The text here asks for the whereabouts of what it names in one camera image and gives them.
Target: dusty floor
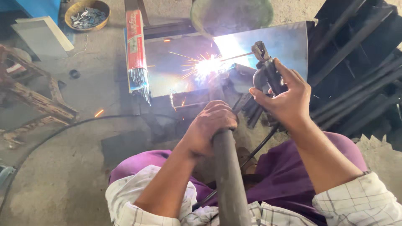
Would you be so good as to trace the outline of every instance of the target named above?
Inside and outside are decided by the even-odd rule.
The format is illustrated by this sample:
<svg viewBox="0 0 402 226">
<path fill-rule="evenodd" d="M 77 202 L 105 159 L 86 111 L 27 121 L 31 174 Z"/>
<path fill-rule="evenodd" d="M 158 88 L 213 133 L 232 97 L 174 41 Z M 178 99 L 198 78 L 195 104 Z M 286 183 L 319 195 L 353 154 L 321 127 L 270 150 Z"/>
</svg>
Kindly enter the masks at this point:
<svg viewBox="0 0 402 226">
<path fill-rule="evenodd" d="M 123 0 L 104 0 L 111 7 L 108 25 L 91 33 L 75 35 L 75 49 L 70 58 L 38 63 L 56 79 L 67 83 L 62 90 L 66 103 L 76 108 L 81 119 L 92 118 L 105 109 L 104 115 L 138 113 L 127 105 L 127 85 L 124 37 Z M 272 25 L 312 20 L 324 0 L 272 0 L 275 11 Z M 401 0 L 389 0 L 402 7 Z M 145 5 L 152 25 L 187 18 L 191 0 L 146 0 Z M 72 80 L 68 72 L 77 69 L 81 78 Z M 34 131 L 26 147 L 9 150 L 0 147 L 2 163 L 16 165 L 28 148 L 61 126 L 47 125 Z M 108 174 L 113 162 L 104 158 L 101 139 L 136 130 L 135 148 L 143 150 L 171 149 L 175 142 L 153 144 L 150 130 L 138 119 L 111 119 L 87 123 L 69 129 L 34 151 L 18 172 L 0 215 L 1 225 L 111 225 L 105 200 Z M 249 149 L 265 137 L 269 128 L 258 124 L 253 131 L 240 128 L 238 145 Z M 276 134 L 261 150 L 286 140 L 284 133 Z M 398 192 L 400 181 L 391 178 L 400 175 L 390 164 L 398 167 L 401 153 L 393 152 L 380 141 L 359 144 L 367 164 L 378 171 L 380 178 L 392 192 Z"/>
</svg>

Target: hand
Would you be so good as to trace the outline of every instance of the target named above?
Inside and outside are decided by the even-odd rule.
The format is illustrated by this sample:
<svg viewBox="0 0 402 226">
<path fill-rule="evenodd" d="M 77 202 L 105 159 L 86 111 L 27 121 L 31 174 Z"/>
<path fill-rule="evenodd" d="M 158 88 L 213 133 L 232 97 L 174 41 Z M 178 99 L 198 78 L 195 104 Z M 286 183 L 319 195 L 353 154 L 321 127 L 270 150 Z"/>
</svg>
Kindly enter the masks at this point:
<svg viewBox="0 0 402 226">
<path fill-rule="evenodd" d="M 256 88 L 250 88 L 249 92 L 257 103 L 271 112 L 287 129 L 297 128 L 306 120 L 311 120 L 309 115 L 311 87 L 297 71 L 285 67 L 278 58 L 274 59 L 274 63 L 289 90 L 273 98 L 267 97 Z"/>
<path fill-rule="evenodd" d="M 211 101 L 191 123 L 178 147 L 195 155 L 212 156 L 212 136 L 219 129 L 235 129 L 236 116 L 223 101 Z"/>
</svg>

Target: black wire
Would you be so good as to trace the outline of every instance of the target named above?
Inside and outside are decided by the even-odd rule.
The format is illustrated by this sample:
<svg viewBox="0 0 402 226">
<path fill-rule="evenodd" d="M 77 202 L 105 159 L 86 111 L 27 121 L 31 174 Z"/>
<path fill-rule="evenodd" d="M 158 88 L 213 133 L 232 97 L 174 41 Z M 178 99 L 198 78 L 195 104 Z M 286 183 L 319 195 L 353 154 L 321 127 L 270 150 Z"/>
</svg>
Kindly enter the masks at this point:
<svg viewBox="0 0 402 226">
<path fill-rule="evenodd" d="M 74 124 L 71 124 L 71 125 L 68 125 L 68 126 L 66 126 L 66 127 L 63 127 L 63 128 L 61 128 L 61 129 L 59 129 L 58 131 L 54 132 L 53 134 L 51 134 L 50 136 L 46 137 L 44 140 L 42 140 L 41 142 L 39 142 L 38 144 L 36 144 L 36 145 L 33 146 L 32 148 L 30 148 L 29 151 L 28 151 L 28 153 L 27 153 L 27 155 L 26 155 L 26 158 L 25 158 L 21 163 L 19 163 L 19 164 L 17 165 L 17 167 L 16 167 L 16 169 L 15 169 L 15 172 L 14 172 L 13 175 L 12 175 L 12 178 L 11 178 L 11 180 L 10 180 L 10 183 L 8 184 L 7 190 L 6 190 L 5 194 L 4 194 L 3 203 L 2 203 L 2 205 L 1 205 L 1 207 L 0 207 L 0 214 L 2 213 L 3 207 L 4 207 L 5 203 L 6 203 L 6 198 L 7 198 L 7 196 L 8 196 L 8 192 L 9 192 L 9 190 L 10 190 L 10 188 L 11 188 L 11 184 L 13 183 L 14 178 L 15 178 L 15 176 L 17 175 L 17 173 L 18 173 L 20 167 L 22 166 L 22 164 L 24 164 L 24 162 L 25 162 L 26 159 L 29 157 L 29 155 L 32 154 L 32 152 L 35 151 L 40 145 L 44 144 L 46 141 L 50 140 L 51 138 L 53 138 L 53 137 L 59 135 L 60 133 L 62 133 L 62 132 L 65 131 L 66 129 L 69 129 L 69 128 L 72 128 L 72 127 L 76 127 L 76 126 L 78 126 L 78 125 L 81 125 L 81 124 L 84 124 L 84 123 L 87 123 L 87 122 L 90 122 L 90 121 L 97 121 L 97 120 L 101 120 L 101 119 L 112 119 L 112 118 L 129 118 L 129 117 L 137 117 L 137 116 L 142 116 L 142 115 L 143 115 L 143 114 L 136 114 L 136 115 L 107 115 L 107 116 L 102 116 L 102 117 L 97 117 L 97 118 L 82 120 L 82 121 L 76 122 L 76 123 L 74 123 Z M 168 116 L 168 115 L 162 115 L 162 114 L 154 114 L 154 115 L 155 115 L 155 116 L 165 117 L 165 118 L 169 118 L 169 119 L 173 119 L 173 120 L 175 120 L 175 121 L 178 121 L 178 119 L 176 119 L 176 118 L 174 118 L 174 117 L 171 117 L 171 116 Z"/>
<path fill-rule="evenodd" d="M 265 137 L 265 139 L 254 149 L 254 151 L 252 153 L 250 153 L 250 155 L 247 157 L 246 161 L 240 166 L 240 168 L 242 168 L 246 163 L 248 163 L 255 154 L 257 154 L 257 152 L 269 141 L 269 139 L 271 139 L 271 137 L 275 134 L 275 132 L 278 130 L 280 124 L 276 124 L 271 131 L 269 132 L 269 134 Z M 216 194 L 216 189 L 213 190 L 207 197 L 205 197 L 203 200 L 197 202 L 196 204 L 193 205 L 193 211 L 195 211 L 196 209 L 200 208 L 202 205 L 204 205 L 208 200 L 210 200 L 214 195 Z"/>
</svg>

